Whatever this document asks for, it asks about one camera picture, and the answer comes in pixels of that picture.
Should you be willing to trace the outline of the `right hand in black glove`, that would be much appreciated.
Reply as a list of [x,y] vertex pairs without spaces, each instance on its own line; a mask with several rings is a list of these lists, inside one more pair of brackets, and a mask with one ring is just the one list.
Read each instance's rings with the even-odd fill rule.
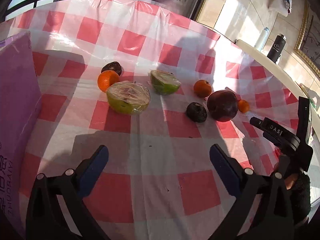
[[289,191],[293,223],[295,229],[302,229],[309,222],[310,205],[310,178],[305,173],[291,174],[285,179]]

